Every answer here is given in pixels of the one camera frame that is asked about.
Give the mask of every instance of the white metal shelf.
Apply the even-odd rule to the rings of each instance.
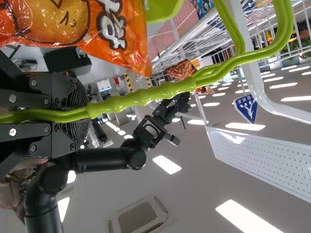
[[[216,159],[311,202],[311,146],[206,127]]]

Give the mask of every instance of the ceiling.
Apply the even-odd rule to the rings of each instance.
[[[274,77],[284,79],[265,83],[267,95],[279,102],[284,97],[310,95],[310,76],[302,76],[302,71],[289,73],[288,70],[276,70]],[[294,87],[269,89],[269,86],[298,82]],[[246,123],[239,115],[232,101],[242,94],[236,94],[238,81],[234,81],[225,96],[207,96],[202,104],[219,102],[216,107],[204,107],[209,126],[225,128],[230,122]],[[310,101],[291,102],[290,106],[310,111]],[[198,116],[197,108],[190,114]],[[311,126],[287,118],[275,116],[259,107],[257,124],[266,128],[251,134],[300,142],[310,145]],[[131,133],[137,126],[136,120],[121,126]],[[310,231],[310,203],[288,194],[274,186],[260,181],[227,164],[215,159],[213,150],[203,126],[172,123],[167,126],[170,133],[178,136],[182,143],[174,147],[162,141],[158,147],[147,153],[147,165],[141,171],[108,171],[80,174],[71,184],[72,191],[69,207],[65,216],[64,229],[67,233],[106,232],[106,218],[115,211],[147,196],[156,195],[169,206],[178,221],[163,232],[222,232],[240,233],[241,231],[227,221],[215,208],[227,200],[234,200],[256,215],[260,216],[284,233],[305,233]],[[113,147],[123,142],[118,135],[105,124],[103,128],[114,141]],[[152,159],[164,155],[182,169],[169,175],[158,167]],[[0,210],[0,225],[3,232],[23,232],[24,226],[12,211]]]

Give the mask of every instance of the white shelving rack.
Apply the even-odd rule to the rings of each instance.
[[[269,45],[266,31],[270,31],[272,38],[274,38],[274,28],[277,26],[273,6],[266,5],[261,8],[252,7],[248,9],[248,4],[239,6],[236,0],[225,0],[225,3],[245,39],[247,51],[254,49],[252,41],[255,41],[259,48]],[[288,44],[287,52],[277,54],[273,57],[272,62],[269,60],[271,58],[260,61],[260,67],[311,51],[311,43],[303,43],[302,32],[299,31],[297,25],[298,21],[306,20],[308,40],[310,40],[311,30],[308,15],[311,14],[311,2],[308,0],[295,0],[292,1],[292,5],[295,14],[294,30],[297,34],[298,46],[291,49],[290,44]],[[155,78],[159,79],[161,75],[164,75],[161,72],[182,60],[181,49],[189,60],[197,59],[219,48],[222,49],[213,54],[214,60],[216,60],[216,57],[218,57],[219,61],[221,60],[220,57],[226,60],[226,58],[230,57],[229,53],[234,55],[234,45],[222,25],[216,9],[209,11],[204,18],[180,37],[153,63],[153,71],[158,73]],[[266,111],[311,124],[311,113],[274,103],[266,96],[258,63],[243,65],[242,69],[250,92]],[[198,97],[195,99],[202,119],[207,122],[208,118],[205,116],[200,99]],[[311,202],[310,145],[211,128],[207,123],[205,129],[216,159]]]

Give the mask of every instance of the black articulated arm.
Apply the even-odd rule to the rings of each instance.
[[[76,173],[140,170],[145,164],[145,152],[128,147],[80,150],[46,163],[31,181],[25,195],[27,233],[63,232],[56,194],[65,188],[69,170]]]

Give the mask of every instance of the plastic packaging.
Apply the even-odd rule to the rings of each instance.
[[[0,0],[0,47],[80,46],[151,76],[143,0]]]
[[[166,69],[166,73],[174,82],[182,81],[197,72],[197,69],[189,60],[184,60],[175,66]],[[199,94],[215,94],[209,86],[199,87],[195,90]]]

